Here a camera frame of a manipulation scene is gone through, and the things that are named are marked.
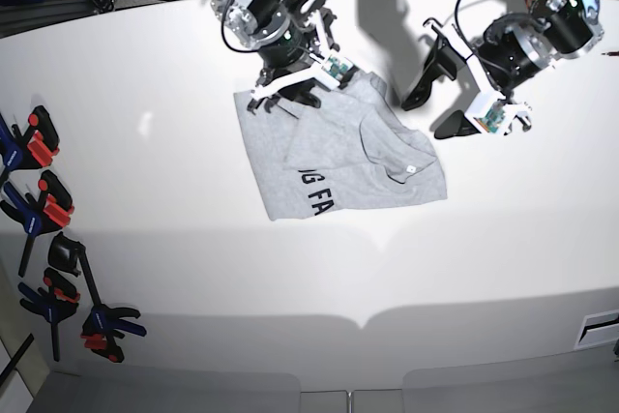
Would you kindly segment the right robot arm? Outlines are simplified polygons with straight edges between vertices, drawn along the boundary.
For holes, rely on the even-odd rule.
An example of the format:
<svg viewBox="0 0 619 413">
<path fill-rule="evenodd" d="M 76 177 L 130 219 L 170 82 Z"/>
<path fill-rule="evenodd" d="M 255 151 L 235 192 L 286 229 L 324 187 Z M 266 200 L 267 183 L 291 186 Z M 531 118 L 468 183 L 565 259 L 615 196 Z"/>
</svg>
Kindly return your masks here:
<svg viewBox="0 0 619 413">
<path fill-rule="evenodd" d="M 280 99 L 318 108 L 315 87 L 333 91 L 354 74 L 354 64 L 333 39 L 334 20 L 325 0 L 208 0 L 233 51 L 257 54 L 263 68 L 247 109 L 271 108 Z"/>
</svg>

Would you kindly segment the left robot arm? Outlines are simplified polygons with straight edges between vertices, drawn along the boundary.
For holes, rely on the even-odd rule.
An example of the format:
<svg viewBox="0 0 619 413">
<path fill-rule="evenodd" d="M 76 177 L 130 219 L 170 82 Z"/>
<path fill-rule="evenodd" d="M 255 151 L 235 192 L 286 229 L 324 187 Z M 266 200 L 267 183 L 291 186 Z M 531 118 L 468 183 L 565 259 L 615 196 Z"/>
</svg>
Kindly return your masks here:
<svg viewBox="0 0 619 413">
<path fill-rule="evenodd" d="M 455 16 L 448 24 L 430 17 L 436 35 L 423 68 L 400 107 L 423 106 L 433 83 L 456 80 L 468 70 L 477 93 L 465 109 L 453 111 L 435 130 L 437 139 L 474 134 L 508 135 L 514 124 L 532 127 L 531 108 L 517 103 L 514 90 L 560 60 L 587 54 L 603 36 L 600 0 L 525 0 L 523 12 L 495 19 L 476 41 L 468 40 Z"/>
</svg>

